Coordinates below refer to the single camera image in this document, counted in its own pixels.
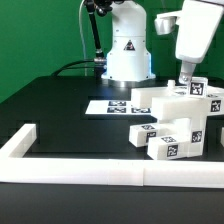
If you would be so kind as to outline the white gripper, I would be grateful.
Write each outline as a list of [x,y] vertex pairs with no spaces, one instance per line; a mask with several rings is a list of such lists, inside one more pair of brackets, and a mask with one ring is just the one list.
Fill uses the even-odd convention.
[[176,43],[176,57],[183,61],[181,84],[192,80],[195,64],[203,61],[223,15],[224,0],[184,0]]

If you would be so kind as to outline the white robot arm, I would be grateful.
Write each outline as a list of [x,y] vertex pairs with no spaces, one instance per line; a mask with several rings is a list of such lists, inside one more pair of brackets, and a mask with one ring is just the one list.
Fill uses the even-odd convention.
[[[180,83],[192,80],[223,16],[224,0],[184,0],[181,10],[156,17],[154,24],[159,35],[178,31],[175,57],[182,61]],[[133,0],[112,5],[112,49],[106,57],[104,80],[120,85],[143,84],[155,77],[151,54],[146,49],[146,17],[144,8]]]

